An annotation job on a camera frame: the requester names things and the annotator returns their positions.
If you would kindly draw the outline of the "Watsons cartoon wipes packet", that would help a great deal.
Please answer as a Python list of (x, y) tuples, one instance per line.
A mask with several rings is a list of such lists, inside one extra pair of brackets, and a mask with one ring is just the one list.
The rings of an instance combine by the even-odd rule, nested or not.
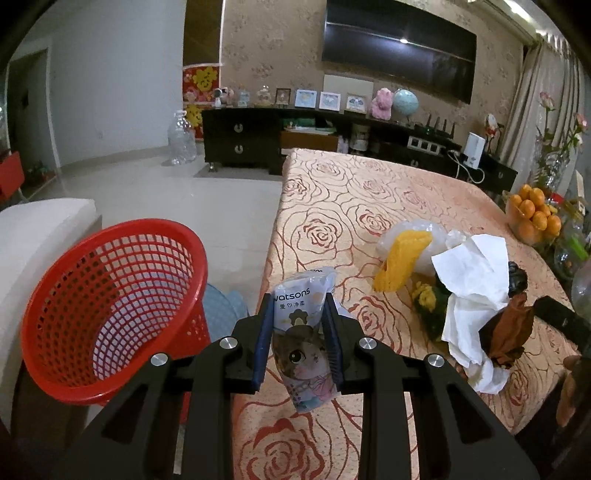
[(334, 268), (322, 267), (297, 273), (273, 289), (273, 358), (300, 413), (337, 395), (322, 333), (322, 308), (336, 276)]

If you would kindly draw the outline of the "framed picture small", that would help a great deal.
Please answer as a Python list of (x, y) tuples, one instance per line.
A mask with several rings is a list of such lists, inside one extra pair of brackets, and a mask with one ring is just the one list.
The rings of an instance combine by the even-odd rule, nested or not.
[(368, 110), (367, 98), (363, 95), (349, 94), (346, 96), (346, 107), (348, 112), (365, 115)]

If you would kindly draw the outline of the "black TV cabinet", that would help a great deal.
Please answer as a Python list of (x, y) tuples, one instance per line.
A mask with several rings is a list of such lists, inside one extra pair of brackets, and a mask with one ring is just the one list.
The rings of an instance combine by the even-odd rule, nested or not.
[[(266, 168), (279, 175), (290, 149), (361, 154), (476, 184), (500, 194), (512, 189), (517, 173), (484, 153), (477, 169), (464, 165), (462, 147), (425, 135), (412, 126), (354, 114), (297, 108), (221, 108), (202, 112), (204, 160), (212, 166)], [(410, 136), (444, 147), (440, 155), (407, 148)]]

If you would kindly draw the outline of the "white box device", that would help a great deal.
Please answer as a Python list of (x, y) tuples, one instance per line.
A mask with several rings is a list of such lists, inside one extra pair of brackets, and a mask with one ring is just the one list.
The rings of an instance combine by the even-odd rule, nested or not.
[(479, 167), (485, 145), (486, 140), (483, 137), (471, 132), (468, 136), (463, 151), (463, 154), (465, 155), (464, 165), (471, 169), (477, 169)]

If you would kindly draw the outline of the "red plastic mesh basket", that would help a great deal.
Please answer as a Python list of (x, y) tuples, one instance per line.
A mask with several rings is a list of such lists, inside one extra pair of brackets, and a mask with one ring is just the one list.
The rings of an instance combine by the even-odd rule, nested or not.
[(47, 270), (26, 307), (21, 349), (47, 395), (106, 404), (157, 353), (199, 353), (211, 341), (202, 300), (207, 258), (197, 234), (164, 219), (90, 235)]

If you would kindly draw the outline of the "large clear water bottle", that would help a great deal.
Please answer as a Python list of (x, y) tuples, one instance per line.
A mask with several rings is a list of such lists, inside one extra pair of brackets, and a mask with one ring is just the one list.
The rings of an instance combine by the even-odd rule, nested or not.
[(168, 129), (171, 165), (182, 165), (197, 159), (194, 130), (186, 118), (185, 110), (176, 110)]

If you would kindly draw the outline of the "beige curtain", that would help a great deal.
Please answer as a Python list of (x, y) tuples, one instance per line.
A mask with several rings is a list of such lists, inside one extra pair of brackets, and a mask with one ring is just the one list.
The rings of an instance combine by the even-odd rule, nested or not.
[(566, 39), (546, 33), (525, 55), (500, 145), (501, 161), (517, 173), (512, 190), (526, 183), (544, 146), (557, 147), (585, 113), (586, 74)]

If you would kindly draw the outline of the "framed picture white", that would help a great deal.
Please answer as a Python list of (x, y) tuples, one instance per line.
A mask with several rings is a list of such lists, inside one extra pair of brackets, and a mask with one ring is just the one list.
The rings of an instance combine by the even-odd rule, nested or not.
[(341, 110), (341, 95), (339, 93), (322, 91), (320, 101), (318, 102), (318, 109), (339, 112)]

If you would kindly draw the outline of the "framed picture blue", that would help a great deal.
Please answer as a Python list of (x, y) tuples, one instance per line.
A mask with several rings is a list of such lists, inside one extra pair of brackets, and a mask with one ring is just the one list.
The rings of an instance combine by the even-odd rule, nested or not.
[(318, 92), (315, 90), (297, 89), (295, 91), (294, 107), (315, 109), (317, 107)]

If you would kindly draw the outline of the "yellow green scrunched net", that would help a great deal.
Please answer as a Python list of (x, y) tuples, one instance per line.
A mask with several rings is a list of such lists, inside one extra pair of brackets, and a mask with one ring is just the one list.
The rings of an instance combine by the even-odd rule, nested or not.
[(442, 340), (450, 296), (439, 278), (434, 285), (419, 281), (412, 293), (415, 309), (433, 341)]

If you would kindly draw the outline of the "light blue plastic stool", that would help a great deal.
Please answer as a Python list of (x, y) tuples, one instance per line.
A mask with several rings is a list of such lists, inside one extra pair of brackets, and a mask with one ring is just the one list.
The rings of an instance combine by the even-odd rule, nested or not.
[(211, 342), (231, 335), (236, 322), (249, 317), (242, 294), (235, 290), (223, 293), (211, 284), (205, 288), (202, 306)]

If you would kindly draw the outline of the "white tissue paper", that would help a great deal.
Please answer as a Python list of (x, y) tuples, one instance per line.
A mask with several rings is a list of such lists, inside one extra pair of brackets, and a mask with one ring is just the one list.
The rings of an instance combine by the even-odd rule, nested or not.
[(451, 292), (442, 340), (465, 369), (478, 393), (497, 394), (509, 373), (493, 365), (480, 340), (481, 329), (509, 304), (509, 257), (506, 240), (473, 235), (432, 258), (435, 271)]

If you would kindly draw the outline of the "clear plastic bag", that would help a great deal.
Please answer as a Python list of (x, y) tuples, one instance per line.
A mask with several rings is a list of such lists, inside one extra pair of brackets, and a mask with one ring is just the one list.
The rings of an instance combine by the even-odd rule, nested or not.
[(377, 255), (384, 262), (396, 246), (397, 260), (407, 257), (413, 262), (414, 273), (434, 276), (432, 258), (463, 244), (468, 238), (466, 232), (447, 230), (427, 220), (403, 221), (382, 235), (377, 244)]

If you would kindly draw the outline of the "brown dried leaf wrapper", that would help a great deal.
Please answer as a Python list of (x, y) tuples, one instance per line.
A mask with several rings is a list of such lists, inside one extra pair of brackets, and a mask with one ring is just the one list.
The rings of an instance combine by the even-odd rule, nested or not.
[(526, 303), (525, 292), (516, 294), (479, 332), (482, 349), (495, 366), (509, 369), (524, 352), (535, 319)]

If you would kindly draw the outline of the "pink plush toy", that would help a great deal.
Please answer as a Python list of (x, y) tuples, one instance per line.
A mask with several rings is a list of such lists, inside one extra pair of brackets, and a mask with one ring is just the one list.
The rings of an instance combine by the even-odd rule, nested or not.
[(375, 119), (389, 121), (392, 117), (393, 103), (394, 93), (386, 87), (381, 88), (370, 102), (370, 115)]

